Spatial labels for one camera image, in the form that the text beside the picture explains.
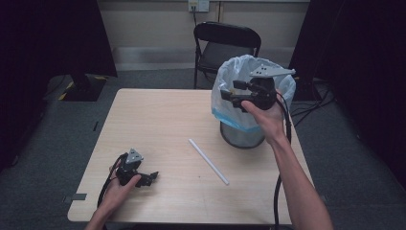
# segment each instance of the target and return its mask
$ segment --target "wire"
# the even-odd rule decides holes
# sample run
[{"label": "wire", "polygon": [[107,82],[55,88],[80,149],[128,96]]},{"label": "wire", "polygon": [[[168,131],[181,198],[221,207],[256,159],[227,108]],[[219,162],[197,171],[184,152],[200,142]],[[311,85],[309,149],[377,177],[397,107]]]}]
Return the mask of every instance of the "wire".
[{"label": "wire", "polygon": [[319,102],[320,102],[320,101],[318,101],[318,102],[316,102],[316,103],[304,103],[304,102],[295,103],[295,102],[292,102],[292,104],[295,104],[295,105],[304,105],[304,106],[306,106],[306,107],[298,107],[298,108],[296,108],[295,110],[291,111],[290,114],[292,114],[292,116],[297,116],[298,114],[300,114],[300,113],[296,113],[297,111],[299,111],[299,110],[308,110],[308,109],[312,108],[313,106],[316,106]]},{"label": "wire", "polygon": [[325,106],[325,105],[327,105],[327,104],[332,103],[332,102],[335,100],[334,97],[333,97],[329,102],[322,104],[322,103],[325,101],[325,99],[326,99],[326,97],[327,97],[327,95],[328,95],[329,92],[330,92],[330,89],[328,89],[328,90],[326,91],[326,93],[323,95],[323,98],[322,98],[319,102],[317,102],[317,103],[314,104],[314,105],[311,105],[309,108],[297,108],[297,109],[295,109],[294,111],[299,110],[299,109],[300,109],[300,110],[306,109],[306,110],[305,110],[305,111],[298,112],[298,113],[294,113],[294,114],[291,115],[292,117],[296,117],[296,116],[298,116],[298,115],[301,115],[301,114],[304,114],[304,113],[305,113],[305,115],[294,125],[294,127],[296,127],[300,122],[302,122],[302,121],[303,121],[312,111],[314,111],[315,109],[321,108],[321,107],[323,107],[323,106]]},{"label": "wire", "polygon": [[195,6],[192,7],[192,12],[193,12],[194,26],[197,26],[197,23],[196,23],[196,7]]},{"label": "wire", "polygon": [[[285,126],[286,126],[286,137],[289,143],[292,143],[292,123],[290,122],[289,119],[289,107],[287,106],[287,102],[284,99],[283,95],[280,93],[277,93],[278,95],[281,96],[284,106],[281,103],[281,101],[277,100],[277,104],[281,107],[283,116],[285,119]],[[275,230],[279,230],[279,212],[278,212],[278,197],[279,197],[279,192],[281,189],[281,184],[282,184],[282,178],[281,175],[279,174],[277,184],[275,185],[275,192],[274,192],[274,219],[275,219]]]},{"label": "wire", "polygon": [[217,14],[217,22],[220,22],[220,15],[222,14],[221,13],[222,8],[223,7],[221,6],[221,1],[220,1],[220,2],[218,2],[218,10],[220,11],[220,13]]},{"label": "wire", "polygon": [[[110,179],[111,174],[113,174],[114,170],[117,169],[117,163],[118,163],[122,158],[126,157],[127,155],[128,155],[128,153],[124,153],[124,154],[120,155],[119,158],[117,158],[116,162],[114,162],[113,167],[111,167],[110,173],[108,174],[107,178],[105,179],[104,185],[102,186],[102,189],[101,189],[101,193],[99,194],[98,208],[99,208],[99,206],[100,206],[101,203],[102,203],[102,199],[104,198],[105,191],[107,190],[107,187],[108,187],[108,185],[110,184],[110,181],[112,181],[113,179],[116,179],[116,178],[117,178],[117,177],[115,177],[115,178],[113,178],[113,179]],[[104,226],[102,227],[102,229],[103,229],[103,230],[107,230],[107,226],[104,225]]]}]

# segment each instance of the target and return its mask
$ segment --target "plastic bag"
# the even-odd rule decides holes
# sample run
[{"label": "plastic bag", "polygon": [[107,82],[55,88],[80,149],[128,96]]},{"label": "plastic bag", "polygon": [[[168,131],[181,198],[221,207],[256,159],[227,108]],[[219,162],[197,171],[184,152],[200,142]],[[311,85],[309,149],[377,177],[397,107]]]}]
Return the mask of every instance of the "plastic bag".
[{"label": "plastic bag", "polygon": [[[224,62],[218,69],[217,78],[212,90],[212,113],[220,122],[239,129],[241,131],[258,131],[259,125],[254,117],[249,113],[243,113],[239,108],[234,108],[229,101],[221,99],[220,90],[227,90],[233,87],[233,81],[250,81],[250,73],[261,65],[271,66],[271,68],[282,68],[280,65],[267,59],[252,57],[249,55],[233,57]],[[286,100],[287,106],[290,107],[293,95],[296,90],[296,82],[292,76],[274,77],[275,87],[279,89]],[[239,95],[249,95],[251,91],[234,89]]]}]

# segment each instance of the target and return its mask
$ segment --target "black curtain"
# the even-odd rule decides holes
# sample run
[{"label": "black curtain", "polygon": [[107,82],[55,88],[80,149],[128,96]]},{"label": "black curtain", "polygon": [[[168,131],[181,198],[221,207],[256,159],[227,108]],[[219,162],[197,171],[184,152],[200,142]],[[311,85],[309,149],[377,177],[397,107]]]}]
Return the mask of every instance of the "black curtain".
[{"label": "black curtain", "polygon": [[361,140],[404,188],[405,12],[403,0],[312,0],[291,63],[308,81],[331,82]]},{"label": "black curtain", "polygon": [[117,77],[96,0],[0,4],[0,166],[8,166],[50,78]]}]

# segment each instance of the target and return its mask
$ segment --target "folding chair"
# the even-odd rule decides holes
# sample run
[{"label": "folding chair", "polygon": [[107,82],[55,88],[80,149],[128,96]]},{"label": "folding chair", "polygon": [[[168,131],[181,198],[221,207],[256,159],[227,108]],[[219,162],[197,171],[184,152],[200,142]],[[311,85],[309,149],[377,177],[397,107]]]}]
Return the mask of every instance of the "folding chair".
[{"label": "folding chair", "polygon": [[260,36],[250,28],[203,22],[194,28],[193,34],[196,42],[194,88],[197,88],[197,70],[203,72],[207,78],[207,73],[217,74],[220,66],[230,58],[258,56]]}]

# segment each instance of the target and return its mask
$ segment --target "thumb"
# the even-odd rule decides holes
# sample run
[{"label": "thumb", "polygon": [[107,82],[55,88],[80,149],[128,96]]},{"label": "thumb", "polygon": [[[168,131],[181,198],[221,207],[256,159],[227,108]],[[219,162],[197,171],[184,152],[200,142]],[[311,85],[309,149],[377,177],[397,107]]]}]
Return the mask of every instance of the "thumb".
[{"label": "thumb", "polygon": [[262,111],[249,101],[242,101],[241,105],[245,108],[245,110],[247,110],[247,112],[253,115],[254,118],[257,118],[260,112]]},{"label": "thumb", "polygon": [[139,174],[136,174],[132,176],[132,178],[128,181],[128,183],[125,185],[128,189],[132,189],[135,187],[135,185],[138,183],[138,181],[141,179],[141,176]]}]

